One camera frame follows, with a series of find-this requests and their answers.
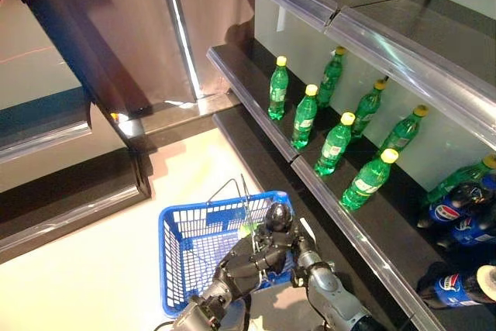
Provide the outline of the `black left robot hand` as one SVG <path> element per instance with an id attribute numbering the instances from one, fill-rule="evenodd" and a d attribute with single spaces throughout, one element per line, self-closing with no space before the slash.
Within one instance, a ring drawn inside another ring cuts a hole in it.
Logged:
<path id="1" fill-rule="evenodd" d="M 213 280 L 224 284 L 232 300 L 237 300 L 258 288 L 262 271 L 280 274 L 284 269 L 286 252 L 281 247 L 269 247 L 252 254 L 231 251 L 219 263 Z"/>

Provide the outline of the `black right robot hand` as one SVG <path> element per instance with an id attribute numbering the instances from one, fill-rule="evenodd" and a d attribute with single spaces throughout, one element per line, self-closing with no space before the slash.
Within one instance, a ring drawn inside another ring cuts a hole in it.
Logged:
<path id="1" fill-rule="evenodd" d="M 290 252 L 297 267 L 307 269 L 322 262 L 315 234 L 305 218 L 294 222 L 286 233 L 273 232 L 265 225 L 261 225 L 257 228 L 257 235 L 264 250 L 277 252 L 280 257 Z"/>

